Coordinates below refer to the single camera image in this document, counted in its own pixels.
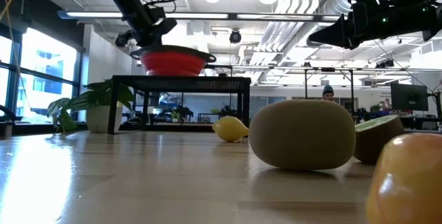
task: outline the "yellow lemon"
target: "yellow lemon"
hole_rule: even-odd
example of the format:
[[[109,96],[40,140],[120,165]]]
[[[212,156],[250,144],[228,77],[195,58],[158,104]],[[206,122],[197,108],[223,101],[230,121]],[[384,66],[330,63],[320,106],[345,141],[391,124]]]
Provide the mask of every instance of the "yellow lemon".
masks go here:
[[[212,129],[218,137],[227,142],[233,142],[249,135],[249,129],[241,120],[231,116],[219,119],[212,125]]]

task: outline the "potted plant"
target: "potted plant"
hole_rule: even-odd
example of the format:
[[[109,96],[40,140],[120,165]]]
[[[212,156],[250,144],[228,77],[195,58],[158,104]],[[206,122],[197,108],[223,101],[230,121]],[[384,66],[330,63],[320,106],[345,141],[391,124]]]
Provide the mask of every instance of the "potted plant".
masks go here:
[[[218,112],[218,115],[222,118],[225,116],[232,116],[232,117],[237,117],[238,116],[238,111],[235,109],[231,109],[230,106],[228,105],[224,105],[223,108],[221,108],[221,110]]]
[[[220,110],[219,109],[210,109],[210,113],[212,113],[212,114],[219,114]]]
[[[193,117],[193,112],[188,107],[179,106],[173,112],[179,114],[180,122],[185,122],[188,117]]]
[[[181,119],[181,116],[179,113],[173,111],[172,114],[172,122],[178,122]]]
[[[86,110],[86,124],[92,133],[106,133],[108,127],[109,111],[111,109],[112,80],[97,82],[86,85],[89,89],[77,97],[61,98],[49,104],[48,117],[52,116],[52,122],[55,127],[63,131],[71,131],[77,128],[70,117],[70,113]],[[115,130],[119,129],[122,121],[123,108],[131,108],[130,102],[134,100],[129,87],[120,84],[118,88],[117,115],[115,116]]]

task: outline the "security camera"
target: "security camera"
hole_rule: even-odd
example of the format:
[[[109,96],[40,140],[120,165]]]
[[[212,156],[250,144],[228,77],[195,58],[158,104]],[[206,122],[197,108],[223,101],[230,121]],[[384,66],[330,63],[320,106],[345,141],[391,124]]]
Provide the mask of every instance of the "security camera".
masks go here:
[[[229,40],[230,40],[231,44],[238,44],[239,42],[241,42],[240,31],[239,30],[232,30]]]

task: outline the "person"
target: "person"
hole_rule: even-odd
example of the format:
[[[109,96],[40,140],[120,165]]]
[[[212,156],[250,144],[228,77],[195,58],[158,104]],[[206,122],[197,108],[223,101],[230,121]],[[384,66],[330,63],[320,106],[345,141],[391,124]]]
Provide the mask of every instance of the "person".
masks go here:
[[[332,86],[324,86],[323,90],[323,100],[333,101],[334,91]]]

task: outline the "green leaf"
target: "green leaf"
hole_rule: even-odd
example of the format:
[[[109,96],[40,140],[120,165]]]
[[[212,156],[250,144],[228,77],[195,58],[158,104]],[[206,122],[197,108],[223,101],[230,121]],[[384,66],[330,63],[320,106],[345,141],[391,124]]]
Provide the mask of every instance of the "green leaf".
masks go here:
[[[103,92],[98,95],[98,105],[99,106],[109,106],[111,105],[111,94],[110,92]]]
[[[119,100],[119,102],[121,104],[123,104],[125,107],[127,107],[129,110],[132,110],[132,106],[131,106],[130,102],[128,102],[128,101],[121,101],[121,100]]]
[[[85,87],[93,91],[106,92],[107,90],[112,88],[112,80],[104,80],[104,82],[91,83],[85,85]]]
[[[67,111],[62,111],[58,117],[58,122],[64,131],[72,131],[77,128],[74,120],[69,116]]]
[[[69,102],[69,98],[64,97],[59,100],[55,100],[54,102],[50,103],[48,106],[48,111],[46,116],[49,118],[50,116],[56,114],[60,108],[66,106]]]
[[[133,102],[135,99],[135,96],[133,95],[132,91],[129,89],[129,87],[125,85],[119,85],[118,86],[118,101],[123,103],[123,101]]]
[[[72,109],[73,111],[87,110],[98,105],[98,92],[87,91],[72,98],[64,110]]]

